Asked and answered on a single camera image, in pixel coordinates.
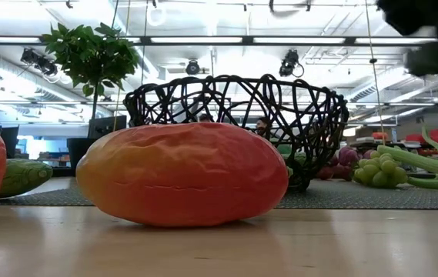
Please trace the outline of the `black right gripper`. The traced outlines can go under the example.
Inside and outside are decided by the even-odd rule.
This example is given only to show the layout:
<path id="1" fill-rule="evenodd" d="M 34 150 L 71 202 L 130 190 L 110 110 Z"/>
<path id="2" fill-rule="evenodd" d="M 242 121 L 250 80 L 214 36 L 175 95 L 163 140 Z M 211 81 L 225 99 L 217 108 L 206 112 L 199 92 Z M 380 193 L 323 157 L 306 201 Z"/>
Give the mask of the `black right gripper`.
<path id="1" fill-rule="evenodd" d="M 424 26 L 433 26 L 438 36 L 438 0 L 376 0 L 384 20 L 401 35 L 412 35 Z M 404 55 L 411 75 L 438 75 L 438 42 L 411 48 Z"/>

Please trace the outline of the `pale green toy celery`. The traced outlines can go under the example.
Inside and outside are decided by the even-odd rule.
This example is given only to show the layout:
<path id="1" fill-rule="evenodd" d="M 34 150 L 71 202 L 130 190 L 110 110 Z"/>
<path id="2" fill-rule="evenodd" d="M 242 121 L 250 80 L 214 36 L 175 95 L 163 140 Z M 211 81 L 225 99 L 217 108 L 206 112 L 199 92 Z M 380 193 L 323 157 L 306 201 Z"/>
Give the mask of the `pale green toy celery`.
<path id="1" fill-rule="evenodd" d="M 438 142 L 434 141 L 430 137 L 426 126 L 422 127 L 421 135 L 423 136 L 425 142 L 433 146 L 438 151 Z M 426 171 L 435 174 L 434 179 L 419 179 L 416 177 L 409 177 L 406 181 L 408 184 L 424 189 L 438 189 L 438 159 L 428 158 L 385 145 L 379 145 L 376 150 L 379 154 L 390 154 L 398 162 L 415 166 L 420 169 L 425 169 Z"/>

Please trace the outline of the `green toy grape bunch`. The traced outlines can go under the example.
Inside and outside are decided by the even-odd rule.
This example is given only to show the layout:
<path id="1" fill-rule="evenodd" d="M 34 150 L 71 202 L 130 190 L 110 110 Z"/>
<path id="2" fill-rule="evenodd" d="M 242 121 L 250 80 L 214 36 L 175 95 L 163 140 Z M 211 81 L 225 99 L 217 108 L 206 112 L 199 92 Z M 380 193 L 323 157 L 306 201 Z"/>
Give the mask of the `green toy grape bunch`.
<path id="1" fill-rule="evenodd" d="M 352 180 L 378 189 L 394 189 L 408 181 L 406 170 L 389 153 L 368 150 L 353 170 Z"/>

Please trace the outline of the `red orange toy mango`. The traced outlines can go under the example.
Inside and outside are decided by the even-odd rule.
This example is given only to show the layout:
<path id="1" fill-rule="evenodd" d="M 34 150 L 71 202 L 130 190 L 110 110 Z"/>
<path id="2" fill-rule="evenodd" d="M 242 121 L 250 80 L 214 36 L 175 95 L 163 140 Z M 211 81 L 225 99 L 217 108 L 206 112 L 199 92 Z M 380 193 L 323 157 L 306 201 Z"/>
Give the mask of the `red orange toy mango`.
<path id="1" fill-rule="evenodd" d="M 226 123 L 144 125 L 94 142 L 76 167 L 101 211 L 161 227 L 214 226 L 274 208 L 289 172 L 266 139 Z"/>

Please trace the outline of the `light green toy cucumber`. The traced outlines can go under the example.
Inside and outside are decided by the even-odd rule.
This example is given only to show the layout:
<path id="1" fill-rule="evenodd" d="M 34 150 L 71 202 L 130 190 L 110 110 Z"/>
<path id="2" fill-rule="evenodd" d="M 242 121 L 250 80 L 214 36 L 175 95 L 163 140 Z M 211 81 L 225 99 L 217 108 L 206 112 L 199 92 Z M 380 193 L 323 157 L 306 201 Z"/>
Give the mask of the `light green toy cucumber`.
<path id="1" fill-rule="evenodd" d="M 8 159 L 0 188 L 0 199 L 30 192 L 53 175 L 51 166 L 29 159 Z"/>

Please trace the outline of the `small black monitor screen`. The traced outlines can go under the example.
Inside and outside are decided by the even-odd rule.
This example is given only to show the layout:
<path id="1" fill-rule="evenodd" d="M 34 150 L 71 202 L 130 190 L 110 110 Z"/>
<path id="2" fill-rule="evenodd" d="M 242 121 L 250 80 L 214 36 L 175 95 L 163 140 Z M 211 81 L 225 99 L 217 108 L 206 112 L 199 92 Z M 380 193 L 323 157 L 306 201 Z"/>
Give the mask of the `small black monitor screen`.
<path id="1" fill-rule="evenodd" d="M 125 115 L 89 120 L 89 139 L 100 139 L 104 135 L 127 128 L 128 120 Z"/>

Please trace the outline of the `green leafy potted plant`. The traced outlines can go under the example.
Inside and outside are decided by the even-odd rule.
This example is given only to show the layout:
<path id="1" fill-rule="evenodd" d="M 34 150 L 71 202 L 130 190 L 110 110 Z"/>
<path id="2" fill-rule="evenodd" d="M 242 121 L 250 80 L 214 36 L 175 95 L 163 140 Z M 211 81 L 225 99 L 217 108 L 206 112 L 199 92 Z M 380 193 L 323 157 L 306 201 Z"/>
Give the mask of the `green leafy potted plant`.
<path id="1" fill-rule="evenodd" d="M 43 34 L 41 41 L 72 85 L 81 85 L 83 95 L 93 97 L 92 119 L 105 89 L 123 90 L 122 81 L 135 73 L 139 63 L 133 44 L 121 37 L 118 29 L 104 23 L 96 28 L 80 25 L 72 29 L 58 24 Z"/>

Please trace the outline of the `black overhead rail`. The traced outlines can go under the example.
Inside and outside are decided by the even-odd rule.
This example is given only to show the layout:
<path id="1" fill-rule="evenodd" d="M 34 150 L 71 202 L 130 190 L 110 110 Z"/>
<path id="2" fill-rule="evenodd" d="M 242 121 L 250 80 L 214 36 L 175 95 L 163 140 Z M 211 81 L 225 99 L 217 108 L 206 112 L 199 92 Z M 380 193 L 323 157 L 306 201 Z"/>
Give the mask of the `black overhead rail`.
<path id="1" fill-rule="evenodd" d="M 340 46 L 413 47 L 436 42 L 431 37 L 396 36 L 128 36 L 133 45 L 208 45 L 208 46 Z"/>

